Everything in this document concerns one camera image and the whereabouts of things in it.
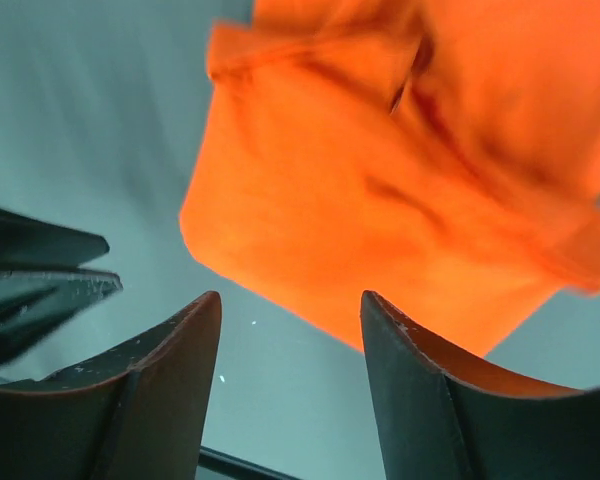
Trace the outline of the orange t-shirt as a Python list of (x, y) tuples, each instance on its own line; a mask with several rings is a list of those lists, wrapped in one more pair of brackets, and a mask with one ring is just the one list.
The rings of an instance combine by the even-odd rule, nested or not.
[(353, 347), (362, 292), (485, 355), (600, 292), (600, 1), (258, 1), (212, 28), (191, 255)]

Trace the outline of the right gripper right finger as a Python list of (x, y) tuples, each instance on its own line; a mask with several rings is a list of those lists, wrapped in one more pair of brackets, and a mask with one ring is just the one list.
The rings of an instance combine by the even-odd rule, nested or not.
[(486, 361), (361, 299), (364, 355), (389, 479), (600, 479), (600, 387)]

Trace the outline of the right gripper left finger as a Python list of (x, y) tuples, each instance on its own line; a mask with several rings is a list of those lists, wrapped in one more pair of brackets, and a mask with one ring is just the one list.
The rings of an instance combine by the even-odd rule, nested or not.
[(221, 329), (210, 291), (41, 381), (0, 385), (0, 479), (192, 479)]

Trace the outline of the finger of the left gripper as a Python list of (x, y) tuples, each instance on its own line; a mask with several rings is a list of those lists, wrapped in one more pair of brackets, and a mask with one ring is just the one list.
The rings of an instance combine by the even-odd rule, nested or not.
[(0, 366), (121, 290), (111, 272), (0, 269)]
[(104, 237), (0, 208), (0, 260), (81, 265), (109, 252)]

